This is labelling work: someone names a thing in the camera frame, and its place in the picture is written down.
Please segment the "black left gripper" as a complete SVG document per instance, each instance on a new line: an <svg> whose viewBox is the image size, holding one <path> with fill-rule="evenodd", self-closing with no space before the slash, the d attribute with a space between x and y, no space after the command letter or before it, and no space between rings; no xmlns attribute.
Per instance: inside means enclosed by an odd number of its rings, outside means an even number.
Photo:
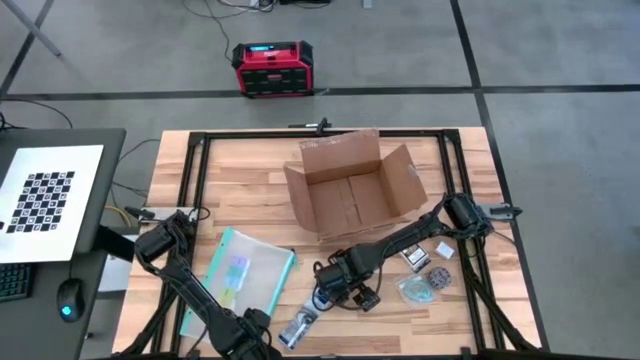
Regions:
<svg viewBox="0 0 640 360"><path fill-rule="evenodd" d="M224 351L226 360L281 360L272 346L268 330L271 317L259 309L247 309L237 316L232 327L231 343Z"/></svg>

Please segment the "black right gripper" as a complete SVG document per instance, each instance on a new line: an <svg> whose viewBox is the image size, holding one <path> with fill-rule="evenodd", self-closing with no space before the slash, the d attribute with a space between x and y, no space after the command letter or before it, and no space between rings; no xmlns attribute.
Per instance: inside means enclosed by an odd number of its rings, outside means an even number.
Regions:
<svg viewBox="0 0 640 360"><path fill-rule="evenodd" d="M317 287L332 303L345 304L360 289L369 287L365 282L373 275L374 266L352 251L336 251L329 256L327 265L315 262L313 273Z"/></svg>

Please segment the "pastel sticky notes pack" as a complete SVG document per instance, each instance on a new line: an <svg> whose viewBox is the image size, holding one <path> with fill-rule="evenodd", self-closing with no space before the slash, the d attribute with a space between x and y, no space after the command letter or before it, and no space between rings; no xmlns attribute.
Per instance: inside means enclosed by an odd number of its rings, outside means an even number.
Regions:
<svg viewBox="0 0 640 360"><path fill-rule="evenodd" d="M224 276L224 286L220 295L220 304L233 309L236 296L242 289L249 271L251 260L247 257L234 255Z"/></svg>

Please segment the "teal-edged mesh zipper pouch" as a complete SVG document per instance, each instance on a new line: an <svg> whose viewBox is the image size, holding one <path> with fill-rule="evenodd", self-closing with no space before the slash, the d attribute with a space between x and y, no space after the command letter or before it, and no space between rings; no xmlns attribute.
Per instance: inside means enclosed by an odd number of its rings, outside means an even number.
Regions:
<svg viewBox="0 0 640 360"><path fill-rule="evenodd" d="M228 309L239 316L249 308L273 315L296 262L295 252L260 241L233 228L225 229L213 246L195 251L192 265L196 277L219 304L224 276L234 255L249 258L251 265L243 287L236 296L235 307Z"/></svg>

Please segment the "clear bag with teal cable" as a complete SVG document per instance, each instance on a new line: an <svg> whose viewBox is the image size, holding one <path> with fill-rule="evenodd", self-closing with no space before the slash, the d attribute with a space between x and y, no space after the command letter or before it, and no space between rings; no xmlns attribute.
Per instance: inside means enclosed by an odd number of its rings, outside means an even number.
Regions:
<svg viewBox="0 0 640 360"><path fill-rule="evenodd" d="M435 291L422 275L414 274L399 278L394 285L403 300L410 306L427 305L435 299Z"/></svg>

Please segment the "navy playing cards box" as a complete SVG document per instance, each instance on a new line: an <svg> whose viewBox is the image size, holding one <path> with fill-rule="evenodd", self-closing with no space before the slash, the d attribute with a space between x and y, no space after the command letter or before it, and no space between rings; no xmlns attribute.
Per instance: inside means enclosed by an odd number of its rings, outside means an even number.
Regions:
<svg viewBox="0 0 640 360"><path fill-rule="evenodd" d="M402 250L400 255L414 273L420 272L431 262L429 253L419 244Z"/></svg>

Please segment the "brown taped cardboard box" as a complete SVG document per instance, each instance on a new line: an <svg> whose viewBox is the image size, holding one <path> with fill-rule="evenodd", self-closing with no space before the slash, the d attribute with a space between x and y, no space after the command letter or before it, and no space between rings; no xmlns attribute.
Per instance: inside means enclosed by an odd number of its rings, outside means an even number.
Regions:
<svg viewBox="0 0 640 360"><path fill-rule="evenodd" d="M395 225L428 196L409 149L381 155L380 132L359 130L299 144L301 171L283 167L300 227L323 240Z"/></svg>

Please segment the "white sheet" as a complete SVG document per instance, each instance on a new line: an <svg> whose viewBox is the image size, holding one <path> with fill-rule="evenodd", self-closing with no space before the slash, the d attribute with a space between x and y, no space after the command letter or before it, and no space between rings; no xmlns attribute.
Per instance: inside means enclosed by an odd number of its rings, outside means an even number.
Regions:
<svg viewBox="0 0 640 360"><path fill-rule="evenodd" d="M98 291L110 293L125 291L128 287L132 263L108 255L104 264Z"/></svg>

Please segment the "black computer mouse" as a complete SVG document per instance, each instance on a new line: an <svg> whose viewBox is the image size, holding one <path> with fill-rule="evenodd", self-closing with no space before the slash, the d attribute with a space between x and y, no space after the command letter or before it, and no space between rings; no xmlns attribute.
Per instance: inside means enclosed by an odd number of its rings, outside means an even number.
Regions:
<svg viewBox="0 0 640 360"><path fill-rule="evenodd" d="M56 304L58 314L64 322L76 322L82 317L85 311L82 290L83 283L78 278L69 278L59 285Z"/></svg>

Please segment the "red black jobsite radio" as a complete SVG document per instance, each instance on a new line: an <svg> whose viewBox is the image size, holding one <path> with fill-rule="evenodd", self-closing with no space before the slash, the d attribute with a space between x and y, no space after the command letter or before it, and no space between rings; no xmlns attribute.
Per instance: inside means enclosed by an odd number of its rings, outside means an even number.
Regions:
<svg viewBox="0 0 640 360"><path fill-rule="evenodd" d="M231 64L247 98L314 94L313 47L306 41L240 43L233 49Z"/></svg>

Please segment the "black desk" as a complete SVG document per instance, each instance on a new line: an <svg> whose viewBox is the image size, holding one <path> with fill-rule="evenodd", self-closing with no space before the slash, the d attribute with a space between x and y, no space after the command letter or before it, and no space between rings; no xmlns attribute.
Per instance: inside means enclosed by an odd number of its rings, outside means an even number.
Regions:
<svg viewBox="0 0 640 360"><path fill-rule="evenodd" d="M0 134L0 186L19 148L104 147L71 259L8 263L31 264L35 271L28 298L0 302L0 360L78 360L107 256L133 259L133 243L100 223L125 136L122 128ZM58 287L69 278L82 281L85 301L82 317L72 323L61 319L56 304Z"/></svg>

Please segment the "white checkerboard calibration board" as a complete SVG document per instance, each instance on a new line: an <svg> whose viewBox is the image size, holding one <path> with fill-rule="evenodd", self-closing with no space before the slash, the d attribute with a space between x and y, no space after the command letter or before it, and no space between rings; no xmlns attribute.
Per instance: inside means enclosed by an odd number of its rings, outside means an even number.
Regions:
<svg viewBox="0 0 640 360"><path fill-rule="evenodd" d="M71 259L103 149L16 150L0 186L0 264Z"/></svg>

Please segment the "grey metal pole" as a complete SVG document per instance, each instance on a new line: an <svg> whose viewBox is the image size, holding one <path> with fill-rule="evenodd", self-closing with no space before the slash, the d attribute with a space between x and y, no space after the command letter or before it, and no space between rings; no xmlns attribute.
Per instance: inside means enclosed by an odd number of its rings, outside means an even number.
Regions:
<svg viewBox="0 0 640 360"><path fill-rule="evenodd" d="M61 51L47 37L39 27L35 25L26 13L13 0L0 0L0 2L37 38L55 57L61 55Z"/></svg>

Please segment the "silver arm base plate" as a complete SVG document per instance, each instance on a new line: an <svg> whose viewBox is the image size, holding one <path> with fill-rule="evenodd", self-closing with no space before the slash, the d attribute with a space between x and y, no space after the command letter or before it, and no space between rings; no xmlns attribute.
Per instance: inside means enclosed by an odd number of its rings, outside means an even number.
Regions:
<svg viewBox="0 0 640 360"><path fill-rule="evenodd" d="M145 207L142 209L142 214L138 216L138 221L140 223L162 221L178 211L187 215L190 220L199 218L199 210L192 207Z"/></svg>

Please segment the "black aluminium table frame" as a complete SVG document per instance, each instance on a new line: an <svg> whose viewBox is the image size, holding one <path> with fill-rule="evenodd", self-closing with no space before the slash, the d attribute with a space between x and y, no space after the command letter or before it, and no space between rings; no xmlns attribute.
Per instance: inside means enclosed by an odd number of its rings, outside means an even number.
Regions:
<svg viewBox="0 0 640 360"><path fill-rule="evenodd" d="M285 166L299 167L305 129L166 131L159 144L149 201L163 207L201 201L192 266L203 276L224 229L233 227L275 246L293 249L297 263L279 297L270 330L278 333L313 287L312 264L336 251L336 240L318 241L299 227L285 187ZM396 128L381 133L381 151L406 146L431 202L449 188L467 189L480 202L503 198L486 131L481 127ZM476 346L481 333L492 346L486 307L469 302L458 258L445 263L452 285L423 309L404 303L394 279L407 272L394 258L383 269L381 302L370 312L335 309L323 314L293 360L453 359Z"/></svg>

